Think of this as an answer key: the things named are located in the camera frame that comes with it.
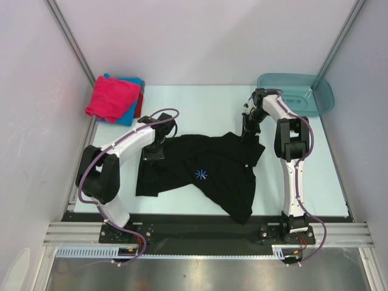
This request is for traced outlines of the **black t shirt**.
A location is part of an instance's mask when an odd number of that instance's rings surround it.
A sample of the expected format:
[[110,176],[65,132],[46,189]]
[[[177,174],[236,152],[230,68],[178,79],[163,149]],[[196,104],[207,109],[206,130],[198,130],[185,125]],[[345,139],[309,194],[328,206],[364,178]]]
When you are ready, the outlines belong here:
[[265,149],[257,136],[242,138],[232,132],[215,137],[168,138],[163,145],[163,159],[140,160],[136,195],[157,197],[161,192],[192,184],[231,219],[245,224],[253,213],[253,168]]

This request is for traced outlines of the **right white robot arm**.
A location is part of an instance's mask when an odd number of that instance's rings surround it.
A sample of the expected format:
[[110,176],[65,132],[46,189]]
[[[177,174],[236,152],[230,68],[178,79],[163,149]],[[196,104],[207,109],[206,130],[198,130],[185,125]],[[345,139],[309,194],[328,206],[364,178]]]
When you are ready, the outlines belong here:
[[281,97],[280,89],[258,88],[244,104],[242,140],[261,133],[266,117],[276,123],[274,151],[284,177],[284,205],[279,235],[286,243],[294,243],[308,230],[308,213],[304,206],[304,160],[311,154],[314,137],[309,120],[293,112]]

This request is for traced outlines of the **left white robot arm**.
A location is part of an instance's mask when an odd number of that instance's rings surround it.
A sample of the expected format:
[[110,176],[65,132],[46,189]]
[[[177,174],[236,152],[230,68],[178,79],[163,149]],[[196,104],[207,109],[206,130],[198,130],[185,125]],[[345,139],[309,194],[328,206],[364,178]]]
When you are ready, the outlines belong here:
[[167,135],[177,130],[178,110],[174,116],[164,110],[157,113],[157,118],[152,114],[138,119],[127,133],[102,147],[87,146],[79,163],[75,181],[79,200],[95,205],[103,218],[114,226],[113,236],[123,243],[133,238],[134,228],[129,224],[130,214],[118,195],[121,166],[138,152],[146,162],[164,159]]

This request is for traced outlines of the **red folded t shirt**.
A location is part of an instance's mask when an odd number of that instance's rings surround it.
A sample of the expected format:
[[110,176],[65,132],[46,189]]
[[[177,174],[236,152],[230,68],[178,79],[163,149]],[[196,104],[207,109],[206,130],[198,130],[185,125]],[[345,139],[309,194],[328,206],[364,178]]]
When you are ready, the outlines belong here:
[[135,107],[135,112],[133,115],[134,118],[141,117],[143,101],[144,101],[144,89],[141,89],[139,92],[138,100]]

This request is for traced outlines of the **teal plastic bin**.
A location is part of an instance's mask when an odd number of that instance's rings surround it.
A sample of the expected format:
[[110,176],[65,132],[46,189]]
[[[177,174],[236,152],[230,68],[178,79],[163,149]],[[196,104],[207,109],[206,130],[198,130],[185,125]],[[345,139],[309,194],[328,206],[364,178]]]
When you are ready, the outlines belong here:
[[285,104],[300,116],[318,117],[335,105],[330,84],[316,75],[265,73],[258,78],[257,87],[282,90]]

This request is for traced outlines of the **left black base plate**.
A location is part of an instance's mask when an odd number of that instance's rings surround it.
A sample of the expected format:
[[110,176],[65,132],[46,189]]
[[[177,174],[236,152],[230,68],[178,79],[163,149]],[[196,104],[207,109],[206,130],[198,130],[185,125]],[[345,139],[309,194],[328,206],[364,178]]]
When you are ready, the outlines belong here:
[[[141,234],[147,242],[151,240],[153,235],[153,224],[134,222],[132,225],[126,226],[126,228]],[[101,244],[137,244],[139,238],[104,222],[100,229],[98,241]]]

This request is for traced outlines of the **right aluminium corner post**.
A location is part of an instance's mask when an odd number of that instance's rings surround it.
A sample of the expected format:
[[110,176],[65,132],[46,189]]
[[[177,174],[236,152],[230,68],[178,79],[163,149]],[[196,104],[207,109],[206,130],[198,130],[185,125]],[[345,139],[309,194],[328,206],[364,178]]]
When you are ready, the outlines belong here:
[[332,65],[336,55],[340,51],[340,48],[344,44],[347,36],[349,35],[351,29],[355,25],[356,21],[358,20],[358,17],[364,10],[366,4],[368,3],[368,0],[357,0],[355,1],[352,9],[350,10],[350,13],[348,17],[346,18],[343,26],[341,27],[338,36],[335,39],[335,42],[331,46],[331,49],[325,58],[321,68],[318,71],[318,77],[323,78],[326,73],[329,71],[330,66]]

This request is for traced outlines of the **aluminium corner post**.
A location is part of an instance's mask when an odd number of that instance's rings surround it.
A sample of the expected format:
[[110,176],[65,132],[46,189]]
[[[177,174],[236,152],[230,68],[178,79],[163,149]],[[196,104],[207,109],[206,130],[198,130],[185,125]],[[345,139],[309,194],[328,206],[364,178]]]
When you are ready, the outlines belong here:
[[70,47],[75,59],[78,64],[81,66],[83,73],[85,74],[90,85],[94,86],[96,78],[94,77],[92,70],[67,22],[63,12],[61,11],[59,4],[55,0],[44,0],[46,6],[48,7],[50,13],[52,14],[55,22],[57,23],[60,32],[62,33],[65,41]]
[[350,10],[350,13],[348,17],[346,18],[343,26],[341,27],[338,36],[335,39],[335,42],[331,46],[331,49],[325,58],[321,68],[318,71],[318,77],[323,78],[326,73],[329,71],[330,66],[332,65],[336,55],[340,51],[340,48],[344,44],[347,36],[349,35],[351,29],[355,25],[356,21],[358,20],[358,17],[364,10],[366,4],[368,3],[368,0],[357,0],[355,1],[352,9]]

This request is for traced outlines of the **left aluminium corner post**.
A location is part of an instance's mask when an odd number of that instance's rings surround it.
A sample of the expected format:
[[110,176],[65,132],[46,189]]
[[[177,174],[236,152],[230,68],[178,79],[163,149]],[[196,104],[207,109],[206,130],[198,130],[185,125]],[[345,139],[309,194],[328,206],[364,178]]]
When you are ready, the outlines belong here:
[[60,32],[62,33],[65,41],[70,47],[75,59],[78,64],[81,66],[83,73],[85,74],[90,85],[94,86],[96,78],[94,77],[92,70],[67,22],[63,12],[61,11],[59,4],[55,0],[44,0],[46,6],[48,7],[50,13],[52,14],[55,22],[57,23]]

